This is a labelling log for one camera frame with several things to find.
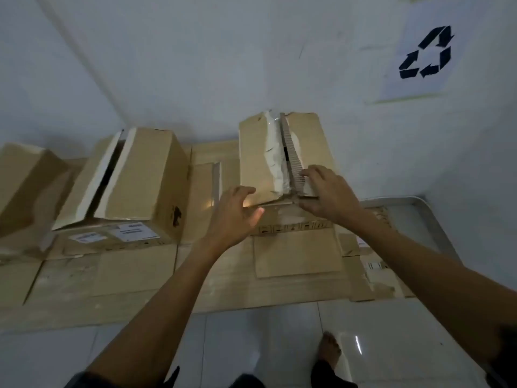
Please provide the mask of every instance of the bare foot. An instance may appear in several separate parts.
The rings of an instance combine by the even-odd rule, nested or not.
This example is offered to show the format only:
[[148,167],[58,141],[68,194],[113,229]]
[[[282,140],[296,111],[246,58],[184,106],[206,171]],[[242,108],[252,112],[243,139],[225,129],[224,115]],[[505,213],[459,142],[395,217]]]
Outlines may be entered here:
[[341,349],[334,335],[328,331],[323,332],[323,337],[318,346],[318,359],[327,361],[334,370],[341,356]]

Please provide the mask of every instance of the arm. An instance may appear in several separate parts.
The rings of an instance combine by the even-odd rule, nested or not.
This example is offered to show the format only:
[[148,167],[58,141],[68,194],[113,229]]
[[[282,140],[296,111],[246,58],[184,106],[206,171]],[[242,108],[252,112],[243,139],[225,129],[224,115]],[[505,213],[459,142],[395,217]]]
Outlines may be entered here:
[[332,170],[315,165],[302,174],[319,199],[302,200],[300,206],[365,240],[486,369],[501,351],[501,330],[517,326],[517,293],[392,230],[361,208],[343,177]]
[[246,196],[254,192],[255,188],[237,187],[221,196],[205,237],[94,359],[88,372],[124,388],[157,386],[164,381],[210,268],[226,249],[251,233],[264,212],[263,208],[242,208]]

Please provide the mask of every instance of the forearm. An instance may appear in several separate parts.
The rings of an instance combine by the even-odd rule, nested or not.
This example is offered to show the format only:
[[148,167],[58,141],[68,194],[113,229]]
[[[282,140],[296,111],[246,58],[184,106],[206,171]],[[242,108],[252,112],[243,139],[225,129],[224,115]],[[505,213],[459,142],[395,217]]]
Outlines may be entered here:
[[478,363],[496,356],[501,327],[517,325],[517,293],[398,234],[370,213],[344,225],[386,261]]
[[197,295],[220,251],[200,241],[172,277],[88,367],[124,388],[163,382]]

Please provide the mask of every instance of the hand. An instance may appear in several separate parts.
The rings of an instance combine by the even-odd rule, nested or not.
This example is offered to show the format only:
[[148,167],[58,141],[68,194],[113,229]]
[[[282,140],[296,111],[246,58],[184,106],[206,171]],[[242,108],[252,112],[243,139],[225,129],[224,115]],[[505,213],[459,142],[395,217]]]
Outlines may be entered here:
[[309,178],[319,196],[317,199],[300,199],[298,205],[304,210],[344,227],[365,215],[366,211],[345,179],[332,170],[315,164],[303,169],[301,175]]
[[255,188],[239,186],[225,191],[214,208],[205,240],[222,254],[246,238],[259,222],[264,208],[244,208],[247,195]]

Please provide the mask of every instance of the left hand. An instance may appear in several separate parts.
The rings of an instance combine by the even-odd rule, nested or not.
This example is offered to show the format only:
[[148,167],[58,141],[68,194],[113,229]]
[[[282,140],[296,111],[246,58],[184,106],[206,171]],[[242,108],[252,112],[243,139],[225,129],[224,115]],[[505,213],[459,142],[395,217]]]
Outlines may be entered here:
[[246,196],[255,193],[255,190],[253,187],[238,186],[221,195],[204,237],[218,254],[244,240],[262,217],[264,208],[242,206]]

